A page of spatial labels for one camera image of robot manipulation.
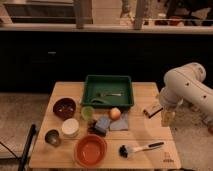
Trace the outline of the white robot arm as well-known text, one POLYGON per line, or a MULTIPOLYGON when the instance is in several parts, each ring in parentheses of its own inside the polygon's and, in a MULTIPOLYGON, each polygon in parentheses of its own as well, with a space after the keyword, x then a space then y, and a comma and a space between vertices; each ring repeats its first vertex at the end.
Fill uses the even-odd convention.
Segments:
POLYGON ((205 68, 196 62, 173 68, 165 73, 165 86, 159 93, 159 103, 163 108, 163 127, 171 124, 174 111, 182 100, 194 104, 204 114, 213 117, 213 89, 203 84, 205 78, 205 68))

